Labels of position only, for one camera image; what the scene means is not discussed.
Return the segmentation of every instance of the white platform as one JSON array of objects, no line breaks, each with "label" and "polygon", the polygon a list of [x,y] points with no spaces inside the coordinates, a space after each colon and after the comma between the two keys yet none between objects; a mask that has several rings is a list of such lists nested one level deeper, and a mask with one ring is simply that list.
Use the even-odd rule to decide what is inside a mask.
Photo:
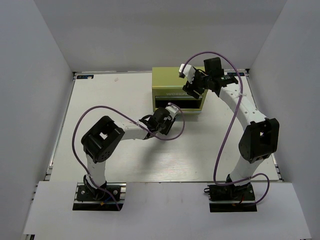
[{"label": "white platform", "polygon": [[[210,213],[205,183],[129,183],[120,212],[72,211],[76,182],[40,182],[24,234],[35,240],[311,238],[291,183],[272,183],[257,212]],[[253,183],[259,198],[265,183]]]},{"label": "white platform", "polygon": [[[244,92],[253,103],[247,79],[242,77]],[[93,79],[75,81],[61,138],[53,159],[50,181],[82,182],[85,171],[76,161],[71,139],[74,127],[84,111],[96,105],[107,105],[133,119],[152,113],[152,73],[95,74]],[[86,157],[81,137],[104,115],[115,121],[126,121],[106,109],[96,109],[82,121],[75,148],[80,158]],[[186,116],[183,135],[174,141],[125,140],[121,141],[107,160],[105,176],[109,182],[209,182],[213,179],[214,165],[222,140],[232,118],[232,111],[214,93],[207,94],[202,113]],[[170,136],[182,127],[181,118],[173,125]],[[238,159],[238,143],[243,129],[235,121],[225,145],[217,179],[224,181]],[[271,180],[278,180],[273,159],[265,160],[256,173],[262,172]]]}]

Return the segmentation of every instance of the white enclosure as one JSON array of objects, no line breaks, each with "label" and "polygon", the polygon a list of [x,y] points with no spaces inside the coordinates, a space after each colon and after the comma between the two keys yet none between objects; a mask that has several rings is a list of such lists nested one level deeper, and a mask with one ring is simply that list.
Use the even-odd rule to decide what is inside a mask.
[{"label": "white enclosure", "polygon": [[[244,93],[254,104],[247,79],[245,76],[241,78]],[[108,105],[138,120],[152,113],[151,86],[151,72],[95,74],[93,79],[76,79],[53,158],[50,181],[83,181],[85,171],[76,161],[70,143],[75,125],[87,109]],[[185,117],[185,130],[178,141],[159,141],[156,138],[121,141],[106,162],[106,180],[110,183],[211,182],[215,159],[232,115],[226,103],[215,94],[208,94],[203,112]],[[102,116],[109,116],[116,122],[126,121],[107,109],[95,109],[88,113],[75,138],[75,149],[84,161],[86,156],[81,138]],[[176,136],[182,125],[181,117],[178,117],[167,137]],[[243,128],[236,121],[219,163],[218,181],[225,181],[235,168],[240,156],[238,144],[242,135]],[[257,168],[256,173],[261,172],[272,181],[279,180],[272,156]],[[254,180],[266,179],[259,176]]]},{"label": "white enclosure", "polygon": [[[250,69],[257,107],[280,122],[275,156],[297,198],[292,187],[288,194],[301,205],[312,239],[320,239],[319,43],[318,0],[1,1],[1,239],[21,239],[60,134],[72,72],[173,67],[201,51]],[[41,193],[49,193],[44,186]],[[303,218],[299,207],[296,214]]]}]

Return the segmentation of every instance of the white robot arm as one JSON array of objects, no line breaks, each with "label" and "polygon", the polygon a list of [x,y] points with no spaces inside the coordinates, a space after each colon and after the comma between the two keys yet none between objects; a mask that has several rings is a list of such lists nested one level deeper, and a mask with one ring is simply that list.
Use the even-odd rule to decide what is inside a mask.
[{"label": "white robot arm", "polygon": [[[158,108],[153,115],[144,116],[139,120],[139,125],[143,125],[153,134],[167,135],[178,112],[177,107],[168,104],[166,108]],[[152,137],[150,133],[132,122],[114,122],[108,116],[102,117],[81,139],[91,179],[97,186],[106,189],[106,160],[112,155],[118,143],[123,140],[147,140]],[[100,200],[105,193],[97,189],[90,177],[88,175],[83,177],[84,185],[90,190],[94,199]],[[119,194],[114,194],[114,197],[119,198]]]},{"label": "white robot arm", "polygon": [[[212,90],[235,112],[240,96],[240,86],[234,76],[225,75],[219,57],[204,60],[205,71],[186,65],[182,72],[183,67],[184,64],[180,67],[179,76],[187,78],[183,90],[188,95],[198,99],[206,89]],[[278,145],[278,121],[275,118],[268,119],[245,95],[242,95],[236,117],[244,133],[238,145],[239,160],[234,170],[227,176],[227,183],[252,177],[257,167],[277,150]],[[227,192],[232,191],[233,196],[242,195],[249,185],[250,180],[234,183],[227,187]]]}]

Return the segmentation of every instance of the olive green box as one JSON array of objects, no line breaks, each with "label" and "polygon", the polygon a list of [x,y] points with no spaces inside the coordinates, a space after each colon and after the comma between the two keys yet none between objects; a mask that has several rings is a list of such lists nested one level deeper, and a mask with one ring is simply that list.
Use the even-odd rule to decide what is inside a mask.
[{"label": "olive green box", "polygon": [[179,106],[186,114],[200,114],[208,90],[195,99],[182,90],[187,78],[179,77],[179,67],[152,68],[152,105],[153,111],[166,107],[168,103]]}]

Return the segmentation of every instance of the gray wall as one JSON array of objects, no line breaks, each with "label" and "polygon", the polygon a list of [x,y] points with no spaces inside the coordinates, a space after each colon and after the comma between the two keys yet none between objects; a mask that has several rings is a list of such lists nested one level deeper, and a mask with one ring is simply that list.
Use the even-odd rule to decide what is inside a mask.
[{"label": "gray wall", "polygon": [[32,0],[0,3],[0,238],[20,239],[72,72]]},{"label": "gray wall", "polygon": [[257,56],[250,86],[257,105],[280,122],[276,152],[312,239],[320,239],[320,1],[288,0]]},{"label": "gray wall", "polygon": [[285,2],[35,0],[75,72],[179,66],[205,50],[250,68]]}]

